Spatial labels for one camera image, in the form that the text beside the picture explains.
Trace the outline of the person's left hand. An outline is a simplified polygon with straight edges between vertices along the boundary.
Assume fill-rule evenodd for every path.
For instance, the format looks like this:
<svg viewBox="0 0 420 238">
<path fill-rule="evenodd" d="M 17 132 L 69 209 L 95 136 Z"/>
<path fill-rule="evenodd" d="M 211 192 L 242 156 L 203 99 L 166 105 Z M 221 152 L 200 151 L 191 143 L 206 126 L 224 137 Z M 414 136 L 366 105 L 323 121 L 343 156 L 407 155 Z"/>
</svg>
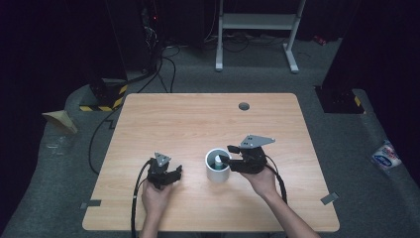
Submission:
<svg viewBox="0 0 420 238">
<path fill-rule="evenodd" d="M 169 202 L 172 185 L 166 185 L 163 189 L 157 189 L 149 181 L 143 184 L 142 203 L 147 217 L 162 217 Z"/>
</svg>

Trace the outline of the white and blue packet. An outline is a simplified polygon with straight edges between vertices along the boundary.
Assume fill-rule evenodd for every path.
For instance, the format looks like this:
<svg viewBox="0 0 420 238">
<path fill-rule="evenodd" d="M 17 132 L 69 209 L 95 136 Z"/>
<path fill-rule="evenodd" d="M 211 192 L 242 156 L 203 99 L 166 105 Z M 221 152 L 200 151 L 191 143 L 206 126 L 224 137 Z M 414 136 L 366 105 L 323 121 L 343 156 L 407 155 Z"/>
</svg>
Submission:
<svg viewBox="0 0 420 238">
<path fill-rule="evenodd" d="M 372 154 L 371 161 L 383 171 L 388 171 L 402 164 L 389 140 L 383 141 L 382 145 Z"/>
</svg>

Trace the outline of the black stand with striped base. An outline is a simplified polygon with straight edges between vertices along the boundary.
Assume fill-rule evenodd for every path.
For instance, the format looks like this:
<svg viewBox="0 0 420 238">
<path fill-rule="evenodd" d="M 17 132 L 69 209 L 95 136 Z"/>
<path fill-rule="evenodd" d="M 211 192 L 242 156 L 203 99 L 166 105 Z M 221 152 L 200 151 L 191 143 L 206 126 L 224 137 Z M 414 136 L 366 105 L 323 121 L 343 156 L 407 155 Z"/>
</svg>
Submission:
<svg viewBox="0 0 420 238">
<path fill-rule="evenodd" d="M 88 85 L 79 102 L 79 109 L 84 112 L 114 111 L 122 105 L 127 89 L 126 83 L 105 82 L 99 79 Z"/>
</svg>

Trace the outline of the person's right hand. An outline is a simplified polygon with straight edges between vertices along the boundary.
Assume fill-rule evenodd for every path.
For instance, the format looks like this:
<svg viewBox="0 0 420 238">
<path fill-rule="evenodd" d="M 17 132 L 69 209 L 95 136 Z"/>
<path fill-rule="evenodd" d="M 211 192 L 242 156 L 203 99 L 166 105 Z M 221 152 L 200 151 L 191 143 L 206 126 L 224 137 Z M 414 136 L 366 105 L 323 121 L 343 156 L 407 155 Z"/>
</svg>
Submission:
<svg viewBox="0 0 420 238">
<path fill-rule="evenodd" d="M 271 200 L 279 197 L 275 187 L 275 178 L 273 172 L 269 168 L 264 168 L 258 174 L 245 174 L 242 176 L 251 184 L 255 193 L 263 200 Z"/>
</svg>

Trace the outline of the white metal stand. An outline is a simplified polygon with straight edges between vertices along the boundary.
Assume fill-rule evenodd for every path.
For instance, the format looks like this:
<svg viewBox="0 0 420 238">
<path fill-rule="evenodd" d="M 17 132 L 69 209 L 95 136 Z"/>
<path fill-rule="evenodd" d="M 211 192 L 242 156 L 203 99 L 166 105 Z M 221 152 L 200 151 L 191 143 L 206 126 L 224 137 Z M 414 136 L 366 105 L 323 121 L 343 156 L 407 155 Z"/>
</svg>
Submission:
<svg viewBox="0 0 420 238">
<path fill-rule="evenodd" d="M 243 14 L 225 13 L 224 0 L 219 0 L 218 35 L 215 57 L 215 70 L 223 70 L 223 31 L 228 30 L 274 30 L 288 31 L 289 38 L 282 45 L 288 61 L 290 71 L 298 73 L 299 67 L 292 52 L 292 47 L 300 25 L 306 0 L 299 0 L 297 11 L 294 14 Z"/>
</svg>

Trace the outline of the tan cardboard piece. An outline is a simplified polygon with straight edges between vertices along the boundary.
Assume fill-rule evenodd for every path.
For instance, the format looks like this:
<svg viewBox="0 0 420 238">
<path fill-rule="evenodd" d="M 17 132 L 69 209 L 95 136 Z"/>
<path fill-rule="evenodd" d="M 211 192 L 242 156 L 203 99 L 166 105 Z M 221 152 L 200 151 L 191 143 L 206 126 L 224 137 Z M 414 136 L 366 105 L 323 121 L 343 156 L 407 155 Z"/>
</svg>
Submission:
<svg viewBox="0 0 420 238">
<path fill-rule="evenodd" d="M 74 135 L 78 129 L 65 110 L 44 112 L 43 117 L 63 134 Z"/>
</svg>

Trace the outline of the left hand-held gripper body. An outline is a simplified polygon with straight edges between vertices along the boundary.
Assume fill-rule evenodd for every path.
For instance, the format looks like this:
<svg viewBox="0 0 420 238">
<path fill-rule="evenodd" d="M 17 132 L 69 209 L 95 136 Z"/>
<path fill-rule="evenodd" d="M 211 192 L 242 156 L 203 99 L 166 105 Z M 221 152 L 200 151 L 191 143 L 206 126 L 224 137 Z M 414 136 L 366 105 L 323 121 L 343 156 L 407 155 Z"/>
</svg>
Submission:
<svg viewBox="0 0 420 238">
<path fill-rule="evenodd" d="M 155 152 L 151 158 L 151 166 L 148 170 L 147 180 L 151 182 L 156 189 L 162 189 L 166 186 L 165 181 L 168 177 L 177 176 L 177 172 L 168 172 L 169 161 L 171 157 Z"/>
</svg>

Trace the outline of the grey tape strip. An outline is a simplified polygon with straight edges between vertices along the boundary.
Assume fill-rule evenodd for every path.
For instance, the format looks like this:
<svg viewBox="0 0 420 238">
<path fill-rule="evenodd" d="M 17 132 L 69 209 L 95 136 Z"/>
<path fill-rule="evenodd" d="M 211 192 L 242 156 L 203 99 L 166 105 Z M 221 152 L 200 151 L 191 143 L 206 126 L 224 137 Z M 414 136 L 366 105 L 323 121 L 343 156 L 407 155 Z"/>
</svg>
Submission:
<svg viewBox="0 0 420 238">
<path fill-rule="evenodd" d="M 92 207 L 92 206 L 100 206 L 101 205 L 101 199 L 92 199 L 92 200 L 88 200 L 88 201 L 83 201 L 81 202 L 79 209 L 87 209 L 88 207 Z"/>
<path fill-rule="evenodd" d="M 321 202 L 324 205 L 327 205 L 331 202 L 334 202 L 335 200 L 337 200 L 339 198 L 339 195 L 336 192 L 331 192 L 330 194 L 324 196 L 323 198 L 321 198 Z"/>
</svg>

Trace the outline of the black stand base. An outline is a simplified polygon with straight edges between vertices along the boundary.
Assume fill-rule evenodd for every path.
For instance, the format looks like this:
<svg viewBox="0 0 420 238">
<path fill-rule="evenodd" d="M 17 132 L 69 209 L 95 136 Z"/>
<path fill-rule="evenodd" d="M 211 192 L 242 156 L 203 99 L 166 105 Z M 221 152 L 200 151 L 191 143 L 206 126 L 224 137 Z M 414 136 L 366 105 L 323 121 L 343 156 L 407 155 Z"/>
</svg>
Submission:
<svg viewBox="0 0 420 238">
<path fill-rule="evenodd" d="M 351 91 L 338 91 L 316 86 L 315 92 L 325 113 L 364 114 L 360 99 Z"/>
</svg>

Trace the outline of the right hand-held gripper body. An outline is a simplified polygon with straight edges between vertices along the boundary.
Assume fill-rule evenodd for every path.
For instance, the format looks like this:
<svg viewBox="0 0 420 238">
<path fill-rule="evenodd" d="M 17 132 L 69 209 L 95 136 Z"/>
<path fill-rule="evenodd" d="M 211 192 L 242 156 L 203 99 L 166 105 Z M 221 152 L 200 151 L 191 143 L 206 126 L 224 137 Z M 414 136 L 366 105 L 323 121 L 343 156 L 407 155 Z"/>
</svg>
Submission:
<svg viewBox="0 0 420 238">
<path fill-rule="evenodd" d="M 239 146 L 241 149 L 240 160 L 231 159 L 228 165 L 232 172 L 245 174 L 258 174 L 267 164 L 264 145 L 274 143 L 275 140 L 269 137 L 248 135 Z"/>
</svg>

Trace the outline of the white cup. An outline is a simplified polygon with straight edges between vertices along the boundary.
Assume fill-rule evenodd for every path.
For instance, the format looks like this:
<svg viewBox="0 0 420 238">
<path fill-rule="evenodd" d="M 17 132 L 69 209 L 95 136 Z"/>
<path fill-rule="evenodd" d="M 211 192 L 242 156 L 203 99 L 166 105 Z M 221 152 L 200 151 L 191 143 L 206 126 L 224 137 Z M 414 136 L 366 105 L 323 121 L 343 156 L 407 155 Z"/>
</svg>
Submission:
<svg viewBox="0 0 420 238">
<path fill-rule="evenodd" d="M 221 148 L 214 148 L 206 154 L 207 178 L 212 182 L 225 182 L 229 178 L 230 167 L 222 162 L 223 157 L 230 159 L 229 153 Z"/>
</svg>

